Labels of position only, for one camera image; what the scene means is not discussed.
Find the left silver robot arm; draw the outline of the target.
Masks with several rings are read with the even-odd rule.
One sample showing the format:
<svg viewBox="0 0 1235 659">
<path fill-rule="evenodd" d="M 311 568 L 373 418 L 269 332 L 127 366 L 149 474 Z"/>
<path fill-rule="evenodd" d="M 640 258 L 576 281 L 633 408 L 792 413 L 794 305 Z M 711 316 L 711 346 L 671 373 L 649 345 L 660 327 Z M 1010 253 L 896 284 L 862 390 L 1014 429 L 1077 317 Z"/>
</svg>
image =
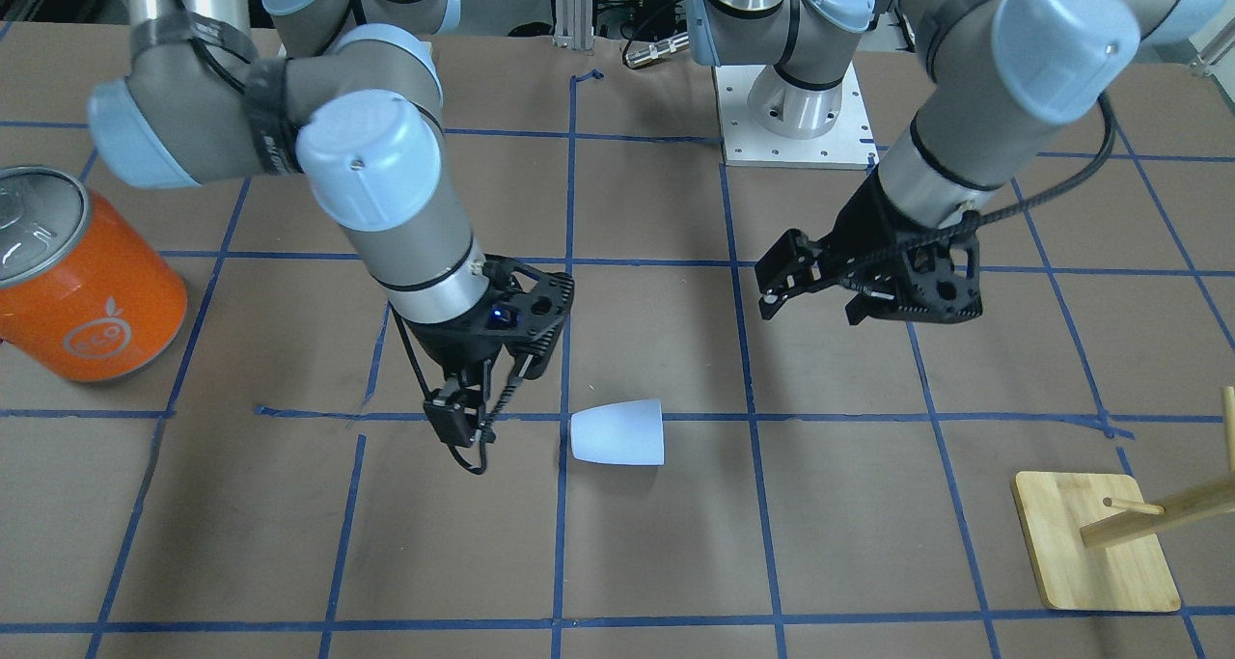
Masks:
<svg viewBox="0 0 1235 659">
<path fill-rule="evenodd" d="M 1114 149 L 1107 88 L 1140 47 L 1186 39 L 1226 0 L 892 0 L 910 25 L 934 93 L 914 114 L 832 230 L 788 230 L 755 264 L 760 316 L 790 297 L 852 290 L 851 325 L 869 317 L 965 323 L 983 311 L 976 230 L 1061 196 Z M 790 125 L 839 86 L 876 0 L 687 0 L 701 65 L 760 65 L 751 102 L 776 135 L 823 135 L 829 118 Z M 1074 176 L 1028 204 L 983 213 L 994 193 L 1067 125 L 1100 109 L 1104 135 Z"/>
</svg>

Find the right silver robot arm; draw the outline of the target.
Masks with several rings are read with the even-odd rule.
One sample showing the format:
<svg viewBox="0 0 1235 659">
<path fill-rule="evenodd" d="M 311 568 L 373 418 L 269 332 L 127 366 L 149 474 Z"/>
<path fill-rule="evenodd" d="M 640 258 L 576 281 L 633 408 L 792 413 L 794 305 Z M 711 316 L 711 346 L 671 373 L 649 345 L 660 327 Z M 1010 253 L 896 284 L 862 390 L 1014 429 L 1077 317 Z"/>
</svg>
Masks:
<svg viewBox="0 0 1235 659">
<path fill-rule="evenodd" d="M 389 300 L 406 347 L 445 374 L 424 412 L 454 462 L 488 466 L 493 425 L 543 374 L 574 284 L 482 251 L 442 126 L 445 86 L 424 35 L 459 0 L 261 0 L 283 56 L 262 57 L 249 0 L 126 0 L 128 77 L 96 86 L 98 153 L 140 189 L 258 175 L 308 178 Z"/>
</svg>

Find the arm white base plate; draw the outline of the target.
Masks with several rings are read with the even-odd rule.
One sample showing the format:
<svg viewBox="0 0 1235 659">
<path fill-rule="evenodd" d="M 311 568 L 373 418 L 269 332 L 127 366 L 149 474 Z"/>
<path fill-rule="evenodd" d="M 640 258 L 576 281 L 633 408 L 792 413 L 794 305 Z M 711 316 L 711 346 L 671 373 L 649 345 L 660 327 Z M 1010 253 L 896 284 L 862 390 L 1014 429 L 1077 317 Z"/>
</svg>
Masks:
<svg viewBox="0 0 1235 659">
<path fill-rule="evenodd" d="M 839 86 L 785 86 L 766 65 L 713 69 L 727 167 L 865 170 L 878 162 L 856 67 Z"/>
</svg>

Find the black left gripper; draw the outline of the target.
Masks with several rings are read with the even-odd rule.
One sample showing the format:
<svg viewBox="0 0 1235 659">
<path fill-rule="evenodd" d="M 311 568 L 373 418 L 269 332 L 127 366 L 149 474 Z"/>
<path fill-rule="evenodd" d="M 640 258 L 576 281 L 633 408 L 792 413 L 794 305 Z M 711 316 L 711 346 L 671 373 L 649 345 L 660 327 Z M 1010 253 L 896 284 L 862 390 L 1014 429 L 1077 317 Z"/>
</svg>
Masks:
<svg viewBox="0 0 1235 659">
<path fill-rule="evenodd" d="M 953 227 L 923 227 L 900 213 L 872 172 L 827 234 L 811 239 L 785 230 L 755 264 L 760 317 L 771 320 L 790 297 L 826 288 L 855 294 L 845 307 L 851 326 L 869 318 L 957 325 L 981 317 L 979 220 L 967 211 Z"/>
</svg>

